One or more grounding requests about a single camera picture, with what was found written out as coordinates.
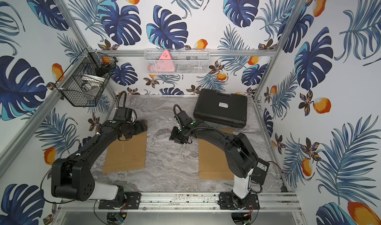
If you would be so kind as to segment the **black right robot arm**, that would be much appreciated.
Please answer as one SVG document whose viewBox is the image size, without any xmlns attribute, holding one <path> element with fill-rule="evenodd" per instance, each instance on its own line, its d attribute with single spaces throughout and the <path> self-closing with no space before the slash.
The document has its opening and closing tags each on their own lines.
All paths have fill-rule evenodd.
<svg viewBox="0 0 381 225">
<path fill-rule="evenodd" d="M 178 144 L 191 144 L 192 138 L 204 140 L 224 152 L 228 167 L 234 174 L 232 192 L 239 199 L 251 193 L 250 176 L 259 158 L 247 136 L 243 133 L 226 133 L 209 126 L 200 119 L 192 119 L 179 105 L 173 106 L 178 127 L 173 127 L 170 140 Z"/>
</svg>

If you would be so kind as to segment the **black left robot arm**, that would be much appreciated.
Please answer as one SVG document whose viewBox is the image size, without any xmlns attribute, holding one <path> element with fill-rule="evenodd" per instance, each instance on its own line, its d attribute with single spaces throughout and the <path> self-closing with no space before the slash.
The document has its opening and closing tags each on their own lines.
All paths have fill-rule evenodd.
<svg viewBox="0 0 381 225">
<path fill-rule="evenodd" d="M 96 182 L 91 168 L 98 157 L 116 140 L 129 141 L 147 131 L 134 109 L 126 106 L 127 92 L 118 95 L 113 119 L 97 124 L 96 134 L 65 159 L 57 159 L 51 168 L 51 194 L 73 201 L 108 200 L 123 203 L 123 189 Z"/>
</svg>

